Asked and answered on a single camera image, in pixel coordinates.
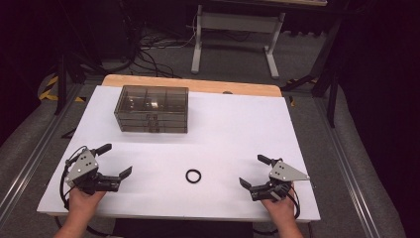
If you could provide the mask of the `black metal stand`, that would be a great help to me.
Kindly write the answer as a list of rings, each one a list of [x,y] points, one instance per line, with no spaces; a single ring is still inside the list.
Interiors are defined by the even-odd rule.
[[[82,84],[86,80],[83,65],[91,68],[94,72],[106,75],[107,71],[99,64],[73,52],[63,53],[57,60],[57,106],[55,115],[58,115],[66,105],[67,98],[67,78],[76,84]]]
[[[326,40],[316,58],[310,72],[292,82],[287,82],[282,88],[282,91],[291,91],[305,83],[316,79],[317,82],[311,89],[313,97],[323,97],[326,92],[328,95],[328,104],[326,117],[331,128],[335,127],[335,109],[338,93],[338,81],[335,70],[331,67],[330,54],[334,46],[337,34],[342,24],[342,18],[338,17],[327,34]]]

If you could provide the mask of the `white metal stand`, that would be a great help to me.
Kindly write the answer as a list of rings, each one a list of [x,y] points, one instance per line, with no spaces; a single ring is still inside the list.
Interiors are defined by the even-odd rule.
[[[270,34],[270,42],[263,48],[266,63],[273,79],[279,79],[279,73],[273,52],[275,50],[280,30],[287,15],[295,12],[311,10],[315,7],[325,7],[327,0],[274,0],[279,5],[276,16],[257,16],[238,13],[207,12],[203,5],[197,6],[194,20],[195,46],[192,57],[191,72],[197,74],[200,69],[202,52],[202,30],[238,31]]]

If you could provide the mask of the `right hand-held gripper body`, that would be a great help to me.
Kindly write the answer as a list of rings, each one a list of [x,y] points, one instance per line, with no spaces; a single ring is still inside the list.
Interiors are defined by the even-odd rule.
[[[289,195],[292,183],[297,180],[310,180],[310,176],[288,165],[282,159],[272,159],[268,182],[252,186],[249,190],[253,201],[264,199],[285,199]]]

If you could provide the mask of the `aluminium floor rail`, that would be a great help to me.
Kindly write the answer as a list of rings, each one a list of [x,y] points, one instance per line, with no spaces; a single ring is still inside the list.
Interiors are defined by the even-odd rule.
[[[68,108],[71,106],[81,88],[81,84],[72,85],[69,89],[69,92],[64,97],[66,102],[63,104],[57,104],[57,106],[60,107],[58,114],[54,114],[52,116],[51,121],[42,134],[42,137],[37,141],[37,144],[31,154],[25,159],[24,165],[19,170],[19,173],[14,177],[10,187],[7,190],[7,193],[0,201],[0,230],[6,223],[11,212],[15,208],[21,195],[30,182],[34,172],[36,171],[39,163],[46,153],[47,147],[50,145],[53,139],[53,134],[63,120],[65,113],[68,111]]]
[[[345,154],[339,135],[337,134],[336,130],[330,126],[330,123],[327,119],[327,108],[324,105],[323,100],[320,98],[314,98],[314,103],[321,115],[321,119],[326,128],[328,137],[333,144],[334,151],[337,155],[338,167],[341,171],[342,177],[346,184],[346,188],[349,192],[350,198],[362,224],[366,237],[380,238],[376,224],[373,221],[370,210],[368,209],[365,196],[363,195],[353,170],[351,169],[348,157]]]

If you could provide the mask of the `person's left hand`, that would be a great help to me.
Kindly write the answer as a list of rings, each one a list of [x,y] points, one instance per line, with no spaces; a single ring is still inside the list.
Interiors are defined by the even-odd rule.
[[[105,191],[96,191],[94,194],[87,194],[75,188],[69,193],[69,211],[94,213],[105,194]]]

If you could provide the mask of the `wooden table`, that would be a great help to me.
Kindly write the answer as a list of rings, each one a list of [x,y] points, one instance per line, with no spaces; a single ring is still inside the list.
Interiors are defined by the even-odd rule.
[[[194,92],[232,93],[239,95],[281,97],[276,85],[253,84],[229,81],[200,79],[165,78],[152,76],[109,74],[102,81],[104,86],[122,87],[124,85],[188,87]]]

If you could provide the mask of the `smoky clear drawer organizer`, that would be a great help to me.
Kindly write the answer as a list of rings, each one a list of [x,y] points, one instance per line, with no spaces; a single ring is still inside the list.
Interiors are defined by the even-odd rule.
[[[120,126],[188,130],[188,87],[124,85],[114,115]]]

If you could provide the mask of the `person's right hand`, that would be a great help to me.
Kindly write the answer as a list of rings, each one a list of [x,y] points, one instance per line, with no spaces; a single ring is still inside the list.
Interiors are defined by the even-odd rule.
[[[285,224],[294,221],[294,203],[287,196],[285,199],[273,201],[264,199],[262,205],[268,211],[271,220],[274,223]]]

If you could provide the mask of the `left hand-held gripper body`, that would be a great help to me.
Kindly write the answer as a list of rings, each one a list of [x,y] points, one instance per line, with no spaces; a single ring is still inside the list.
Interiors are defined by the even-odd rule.
[[[65,182],[69,187],[78,188],[87,194],[94,194],[96,191],[118,191],[120,178],[103,176],[98,172],[99,164],[94,150],[84,149],[68,162],[70,171],[64,177]]]

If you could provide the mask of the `white table cover board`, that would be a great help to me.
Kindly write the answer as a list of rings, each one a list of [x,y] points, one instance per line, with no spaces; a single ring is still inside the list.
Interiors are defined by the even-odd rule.
[[[120,88],[95,88],[64,153],[80,147],[112,149],[98,159],[100,173],[132,173],[109,192],[97,213],[108,217],[267,221],[239,178],[267,182],[258,155],[306,169],[282,97],[192,92],[188,132],[122,132],[114,116]]]

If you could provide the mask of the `dark curtain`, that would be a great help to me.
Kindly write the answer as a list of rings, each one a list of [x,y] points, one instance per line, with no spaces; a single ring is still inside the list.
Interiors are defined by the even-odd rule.
[[[0,0],[0,146],[41,104],[55,64],[49,0]]]
[[[377,0],[341,37],[349,110],[407,238],[420,238],[420,0]]]

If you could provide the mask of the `smoky clear bottom drawer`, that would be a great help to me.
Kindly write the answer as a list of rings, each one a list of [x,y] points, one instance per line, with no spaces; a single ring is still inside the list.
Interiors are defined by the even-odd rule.
[[[136,133],[187,133],[187,128],[182,127],[162,127],[162,126],[120,126],[122,132]]]

